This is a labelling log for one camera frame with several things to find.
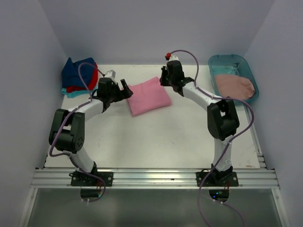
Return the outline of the pink t-shirt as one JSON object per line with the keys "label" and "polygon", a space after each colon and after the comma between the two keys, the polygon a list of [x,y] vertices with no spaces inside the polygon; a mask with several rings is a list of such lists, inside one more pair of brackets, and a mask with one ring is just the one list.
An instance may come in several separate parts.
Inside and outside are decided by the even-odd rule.
{"label": "pink t-shirt", "polygon": [[133,92],[132,96],[127,99],[132,116],[171,105],[171,98],[160,84],[158,77],[129,86],[129,88]]}

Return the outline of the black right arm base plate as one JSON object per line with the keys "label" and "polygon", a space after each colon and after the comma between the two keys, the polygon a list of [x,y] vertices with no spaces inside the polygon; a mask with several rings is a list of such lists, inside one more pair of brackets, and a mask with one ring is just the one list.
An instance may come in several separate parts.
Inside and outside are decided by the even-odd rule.
{"label": "black right arm base plate", "polygon": [[239,186],[239,181],[236,172],[232,169],[226,171],[214,170],[210,173],[208,177],[207,169],[196,172],[196,183],[200,186],[201,182],[204,180],[203,187],[237,187]]}

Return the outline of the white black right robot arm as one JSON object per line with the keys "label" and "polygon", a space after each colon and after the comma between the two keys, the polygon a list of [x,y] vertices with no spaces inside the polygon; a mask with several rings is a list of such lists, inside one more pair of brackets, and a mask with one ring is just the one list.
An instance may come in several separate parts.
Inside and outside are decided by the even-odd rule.
{"label": "white black right robot arm", "polygon": [[232,143],[229,141],[240,126],[239,118],[232,100],[222,100],[208,92],[199,91],[190,77],[185,77],[181,62],[169,60],[161,68],[160,84],[172,87],[179,95],[186,97],[206,111],[207,128],[214,138],[214,160],[209,172],[196,173],[199,186],[225,186],[232,179]]}

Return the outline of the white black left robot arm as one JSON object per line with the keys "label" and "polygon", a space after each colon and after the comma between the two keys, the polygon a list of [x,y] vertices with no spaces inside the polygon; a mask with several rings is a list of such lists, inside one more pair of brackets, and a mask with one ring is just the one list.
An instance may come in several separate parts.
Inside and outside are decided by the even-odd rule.
{"label": "white black left robot arm", "polygon": [[67,156],[76,171],[83,173],[81,179],[92,186],[98,181],[96,164],[89,157],[85,148],[85,123],[91,118],[104,113],[112,103],[128,99],[133,95],[127,82],[121,80],[122,87],[114,77],[101,78],[98,88],[90,92],[88,101],[72,109],[57,109],[49,134],[51,157]]}

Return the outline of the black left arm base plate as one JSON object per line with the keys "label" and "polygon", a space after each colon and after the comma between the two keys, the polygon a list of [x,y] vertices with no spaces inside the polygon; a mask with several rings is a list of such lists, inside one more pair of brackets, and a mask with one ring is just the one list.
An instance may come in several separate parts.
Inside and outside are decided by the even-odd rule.
{"label": "black left arm base plate", "polygon": [[[113,172],[97,172],[96,176],[101,178],[104,183],[102,185],[112,186],[114,173]],[[69,177],[71,177],[71,186],[97,186],[100,185],[100,180],[88,176],[87,174],[80,173],[74,171],[73,173],[69,173]]]}

